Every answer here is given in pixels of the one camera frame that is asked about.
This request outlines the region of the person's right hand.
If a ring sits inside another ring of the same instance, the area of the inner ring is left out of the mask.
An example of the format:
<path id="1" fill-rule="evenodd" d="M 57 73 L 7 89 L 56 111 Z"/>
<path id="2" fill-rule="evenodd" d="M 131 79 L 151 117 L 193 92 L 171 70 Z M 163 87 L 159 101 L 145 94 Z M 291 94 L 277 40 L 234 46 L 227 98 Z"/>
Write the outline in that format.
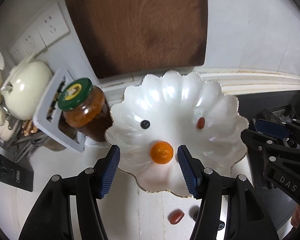
<path id="1" fill-rule="evenodd" d="M 291 217 L 290 223 L 294 228 L 298 228 L 298 226 L 300 225 L 300 205 L 299 204 L 296 204 L 296 207 L 295 207 L 295 210 Z"/>

